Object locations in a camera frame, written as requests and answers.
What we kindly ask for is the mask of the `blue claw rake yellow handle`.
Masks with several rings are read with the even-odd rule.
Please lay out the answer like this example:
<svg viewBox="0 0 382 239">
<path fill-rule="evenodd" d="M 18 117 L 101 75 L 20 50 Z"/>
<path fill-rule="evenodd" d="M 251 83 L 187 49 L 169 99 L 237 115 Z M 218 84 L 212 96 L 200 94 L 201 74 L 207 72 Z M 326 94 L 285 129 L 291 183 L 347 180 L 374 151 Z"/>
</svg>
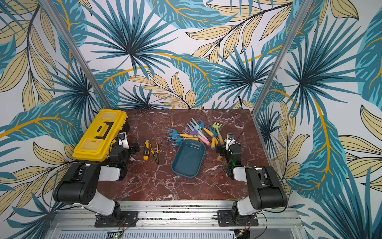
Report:
<svg viewBox="0 0 382 239">
<path fill-rule="evenodd" d="M 172 129 L 172 128 L 165 127 L 165 129 L 168 130 L 168 132 L 166 132 L 166 134 L 168 135 L 167 138 L 171 138 L 171 139 L 177 139 L 177 138 L 186 138 L 186 139 L 192 138 L 192 139 L 194 139 L 194 138 L 197 138 L 197 136 L 195 136 L 195 135 L 178 133 L 177 130 Z"/>
</svg>

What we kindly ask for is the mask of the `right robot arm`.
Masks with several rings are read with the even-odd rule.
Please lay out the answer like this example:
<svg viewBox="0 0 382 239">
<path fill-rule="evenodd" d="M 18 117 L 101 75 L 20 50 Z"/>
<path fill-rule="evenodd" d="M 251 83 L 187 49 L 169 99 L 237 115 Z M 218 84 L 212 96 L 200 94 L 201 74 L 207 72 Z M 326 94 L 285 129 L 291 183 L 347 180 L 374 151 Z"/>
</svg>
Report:
<svg viewBox="0 0 382 239">
<path fill-rule="evenodd" d="M 235 181 L 247 184 L 248 196 L 233 203 L 231 210 L 220 210 L 215 219 L 221 227 L 242 226 L 255 220 L 265 209 L 286 208 L 287 196 L 272 167 L 246 167 L 241 164 L 241 145 L 235 142 L 216 146 L 216 152 L 227 161 L 225 173 Z"/>
</svg>

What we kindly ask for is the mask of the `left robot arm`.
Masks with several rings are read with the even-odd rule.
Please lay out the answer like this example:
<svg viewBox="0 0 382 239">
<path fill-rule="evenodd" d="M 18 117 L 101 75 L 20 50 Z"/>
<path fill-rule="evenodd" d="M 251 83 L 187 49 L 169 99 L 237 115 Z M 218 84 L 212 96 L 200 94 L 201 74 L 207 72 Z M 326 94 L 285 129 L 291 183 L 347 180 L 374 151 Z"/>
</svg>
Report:
<svg viewBox="0 0 382 239">
<path fill-rule="evenodd" d="M 130 156 L 140 151 L 138 140 L 132 146 L 126 139 L 111 145 L 107 164 L 77 163 L 70 166 L 57 185 L 56 202 L 76 204 L 95 213 L 95 227 L 120 227 L 132 222 L 136 212 L 123 212 L 118 202 L 108 199 L 97 190 L 100 181 L 122 181 L 127 175 Z"/>
</svg>

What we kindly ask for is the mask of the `purple small rake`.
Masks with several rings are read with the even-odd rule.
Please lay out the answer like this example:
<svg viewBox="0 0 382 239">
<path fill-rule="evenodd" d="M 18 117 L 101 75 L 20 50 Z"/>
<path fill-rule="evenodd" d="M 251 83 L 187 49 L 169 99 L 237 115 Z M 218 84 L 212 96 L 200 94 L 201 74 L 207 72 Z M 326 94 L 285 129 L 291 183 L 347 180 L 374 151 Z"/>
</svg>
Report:
<svg viewBox="0 0 382 239">
<path fill-rule="evenodd" d="M 194 129 L 187 128 L 187 134 L 192 135 L 193 137 L 198 137 L 198 132 Z"/>
</svg>

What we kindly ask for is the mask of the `teal storage tray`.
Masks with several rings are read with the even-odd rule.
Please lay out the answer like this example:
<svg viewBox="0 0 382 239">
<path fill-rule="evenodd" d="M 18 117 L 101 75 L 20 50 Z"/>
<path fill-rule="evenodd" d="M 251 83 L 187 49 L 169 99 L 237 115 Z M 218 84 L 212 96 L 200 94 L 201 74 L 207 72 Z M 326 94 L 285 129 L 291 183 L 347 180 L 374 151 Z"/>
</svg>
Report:
<svg viewBox="0 0 382 239">
<path fill-rule="evenodd" d="M 206 147 L 202 142 L 184 140 L 172 162 L 172 171 L 187 179 L 195 178 L 201 168 L 205 152 Z"/>
</svg>

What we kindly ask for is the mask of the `yellow black utility knife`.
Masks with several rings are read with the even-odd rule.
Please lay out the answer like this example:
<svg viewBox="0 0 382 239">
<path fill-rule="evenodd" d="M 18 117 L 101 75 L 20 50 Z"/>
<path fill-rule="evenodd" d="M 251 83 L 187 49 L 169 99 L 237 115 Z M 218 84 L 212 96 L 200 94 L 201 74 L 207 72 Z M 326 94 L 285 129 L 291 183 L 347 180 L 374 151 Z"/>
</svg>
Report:
<svg viewBox="0 0 382 239">
<path fill-rule="evenodd" d="M 149 140 L 145 140 L 144 142 L 144 152 L 143 152 L 143 159 L 145 161 L 147 161 L 149 159 L 149 155 L 150 155 L 150 148 L 149 148 L 150 144 L 149 144 Z"/>
</svg>

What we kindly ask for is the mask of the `yellow plastic toolbox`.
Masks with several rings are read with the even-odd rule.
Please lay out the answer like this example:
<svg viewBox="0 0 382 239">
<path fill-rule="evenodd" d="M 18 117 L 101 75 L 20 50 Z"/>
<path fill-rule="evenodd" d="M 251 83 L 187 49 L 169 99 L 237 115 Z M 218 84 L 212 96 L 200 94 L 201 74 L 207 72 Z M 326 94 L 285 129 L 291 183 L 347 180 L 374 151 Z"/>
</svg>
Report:
<svg viewBox="0 0 382 239">
<path fill-rule="evenodd" d="M 111 145 L 127 122 L 126 112 L 102 109 L 76 145 L 73 157 L 78 161 L 103 162 Z"/>
</svg>

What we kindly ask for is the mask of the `yellow handled pliers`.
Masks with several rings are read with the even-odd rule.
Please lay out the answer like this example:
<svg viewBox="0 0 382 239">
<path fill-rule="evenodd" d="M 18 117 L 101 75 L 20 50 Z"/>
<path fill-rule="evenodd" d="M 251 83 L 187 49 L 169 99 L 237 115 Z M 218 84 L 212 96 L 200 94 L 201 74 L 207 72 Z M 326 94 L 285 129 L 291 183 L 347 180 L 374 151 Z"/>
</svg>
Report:
<svg viewBox="0 0 382 239">
<path fill-rule="evenodd" d="M 159 144 L 156 143 L 156 148 L 153 149 L 153 146 L 152 144 L 150 144 L 150 150 L 151 150 L 151 153 L 154 157 L 154 161 L 157 165 L 159 165 Z"/>
</svg>

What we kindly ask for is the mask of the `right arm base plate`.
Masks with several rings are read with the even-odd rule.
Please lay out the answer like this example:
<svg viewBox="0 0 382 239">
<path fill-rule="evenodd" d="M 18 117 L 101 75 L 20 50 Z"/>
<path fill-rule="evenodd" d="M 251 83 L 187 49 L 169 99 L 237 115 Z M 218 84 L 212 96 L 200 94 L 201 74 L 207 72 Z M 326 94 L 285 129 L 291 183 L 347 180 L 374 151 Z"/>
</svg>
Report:
<svg viewBox="0 0 382 239">
<path fill-rule="evenodd" d="M 218 220 L 220 227 L 255 227 L 259 225 L 254 215 L 242 216 L 233 210 L 219 210 L 212 218 Z"/>
</svg>

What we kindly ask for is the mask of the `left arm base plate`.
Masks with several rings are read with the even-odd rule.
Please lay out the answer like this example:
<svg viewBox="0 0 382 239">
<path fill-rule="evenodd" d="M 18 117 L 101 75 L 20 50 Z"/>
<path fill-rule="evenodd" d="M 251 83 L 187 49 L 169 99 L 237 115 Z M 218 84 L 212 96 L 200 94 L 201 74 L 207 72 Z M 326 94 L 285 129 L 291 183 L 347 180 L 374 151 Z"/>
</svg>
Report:
<svg viewBox="0 0 382 239">
<path fill-rule="evenodd" d="M 116 215 L 96 215 L 95 228 L 135 227 L 138 211 L 121 211 Z"/>
</svg>

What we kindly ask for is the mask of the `aluminium rail frame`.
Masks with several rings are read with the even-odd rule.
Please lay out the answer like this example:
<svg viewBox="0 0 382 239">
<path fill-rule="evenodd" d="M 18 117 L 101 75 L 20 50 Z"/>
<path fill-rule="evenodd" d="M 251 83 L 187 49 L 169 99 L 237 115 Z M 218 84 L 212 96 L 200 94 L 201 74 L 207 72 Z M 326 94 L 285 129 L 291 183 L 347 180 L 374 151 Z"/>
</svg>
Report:
<svg viewBox="0 0 382 239">
<path fill-rule="evenodd" d="M 129 213 L 124 227 L 95 227 L 96 217 L 82 209 L 57 213 L 47 239 L 306 239 L 295 209 L 267 209 L 250 222 L 222 219 L 232 200 L 121 202 Z"/>
</svg>

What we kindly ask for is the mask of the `left aluminium corner post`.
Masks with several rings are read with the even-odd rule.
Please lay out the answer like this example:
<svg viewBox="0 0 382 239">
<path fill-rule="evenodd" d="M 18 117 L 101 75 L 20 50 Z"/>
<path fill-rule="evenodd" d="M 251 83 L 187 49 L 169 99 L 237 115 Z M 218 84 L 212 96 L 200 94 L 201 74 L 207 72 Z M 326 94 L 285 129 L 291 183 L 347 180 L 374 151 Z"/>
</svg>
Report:
<svg viewBox="0 0 382 239">
<path fill-rule="evenodd" d="M 61 34 L 62 38 L 66 42 L 68 49 L 72 52 L 73 57 L 76 59 L 79 66 L 82 68 L 85 76 L 92 85 L 94 91 L 98 94 L 101 104 L 105 109 L 111 109 L 111 105 L 106 98 L 105 94 L 102 92 L 100 85 L 98 84 L 94 74 L 92 73 L 90 67 L 88 66 L 84 56 L 82 55 L 79 47 L 74 41 L 71 33 L 68 30 L 68 27 L 65 26 L 64 20 L 59 16 L 59 12 L 52 3 L 52 1 L 41 0 L 43 8 L 47 11 L 48 16 L 55 24 L 57 31 Z"/>
</svg>

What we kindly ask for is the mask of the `aluminium corner post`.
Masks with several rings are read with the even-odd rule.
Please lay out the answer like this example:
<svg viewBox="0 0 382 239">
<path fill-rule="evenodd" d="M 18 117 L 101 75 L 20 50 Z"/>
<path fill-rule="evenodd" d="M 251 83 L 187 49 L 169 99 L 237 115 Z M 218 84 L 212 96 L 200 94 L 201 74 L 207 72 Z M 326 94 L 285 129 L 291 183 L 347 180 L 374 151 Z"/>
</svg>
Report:
<svg viewBox="0 0 382 239">
<path fill-rule="evenodd" d="M 92 85 L 94 91 L 98 94 L 101 104 L 105 109 L 111 109 L 111 105 L 106 98 L 105 94 L 102 92 L 100 85 L 98 84 L 94 74 L 92 73 L 90 67 L 88 66 L 84 56 L 82 55 L 79 47 L 74 41 L 71 33 L 68 30 L 68 27 L 65 26 L 64 20 L 59 16 L 59 12 L 52 3 L 52 1 L 41 0 L 43 8 L 47 11 L 48 16 L 55 24 L 57 31 L 61 34 L 62 38 L 66 42 L 68 49 L 72 52 L 73 57 L 76 59 L 79 66 L 82 68 L 85 76 Z"/>
<path fill-rule="evenodd" d="M 313 1 L 303 1 L 301 3 L 295 19 L 291 23 L 290 31 L 288 32 L 288 34 L 285 37 L 285 40 L 284 40 L 284 42 L 280 48 L 280 51 L 279 51 L 279 53 L 278 53 L 278 55 L 274 61 L 274 64 L 273 64 L 273 66 L 272 66 L 272 68 L 268 74 L 268 77 L 267 77 L 267 79 L 266 79 L 266 81 L 262 87 L 262 90 L 261 90 L 261 92 L 257 98 L 256 104 L 254 105 L 254 108 L 252 110 L 253 119 L 255 119 L 257 114 L 259 113 L 262 102 L 264 101 L 264 99 L 267 96 L 267 92 L 269 91 L 269 88 L 271 87 L 272 81 L 273 81 L 274 77 L 276 76 L 277 70 L 280 67 L 280 64 L 281 64 L 283 58 L 286 56 L 295 36 L 297 35 L 299 27 L 303 23 L 303 20 L 304 20 L 306 14 L 308 13 L 308 10 L 309 10 L 312 2 Z"/>
</svg>

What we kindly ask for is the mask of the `right aluminium corner post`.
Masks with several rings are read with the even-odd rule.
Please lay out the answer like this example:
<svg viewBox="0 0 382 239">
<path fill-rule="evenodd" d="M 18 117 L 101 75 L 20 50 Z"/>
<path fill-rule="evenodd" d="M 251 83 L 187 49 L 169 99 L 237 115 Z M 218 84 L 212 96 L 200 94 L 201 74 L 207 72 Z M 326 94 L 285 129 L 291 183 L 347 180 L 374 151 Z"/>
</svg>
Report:
<svg viewBox="0 0 382 239">
<path fill-rule="evenodd" d="M 303 23 L 303 20 L 304 20 L 306 14 L 308 13 L 308 10 L 309 10 L 312 2 L 313 1 L 303 1 L 301 3 L 295 19 L 291 23 L 290 31 L 288 32 L 288 34 L 285 37 L 285 40 L 284 40 L 284 42 L 280 48 L 280 51 L 279 51 L 279 53 L 278 53 L 278 55 L 274 61 L 274 64 L 273 64 L 273 66 L 272 66 L 272 68 L 268 74 L 268 77 L 267 77 L 267 79 L 266 79 L 266 81 L 262 87 L 262 90 L 261 90 L 261 92 L 257 98 L 256 104 L 254 105 L 254 108 L 252 110 L 253 119 L 255 119 L 257 114 L 259 113 L 262 102 L 264 101 L 264 99 L 267 96 L 267 92 L 269 91 L 269 88 L 271 87 L 272 81 L 273 81 L 274 77 L 276 76 L 277 70 L 280 67 L 280 64 L 281 64 L 283 58 L 286 56 L 295 36 L 297 35 L 299 27 Z"/>
</svg>

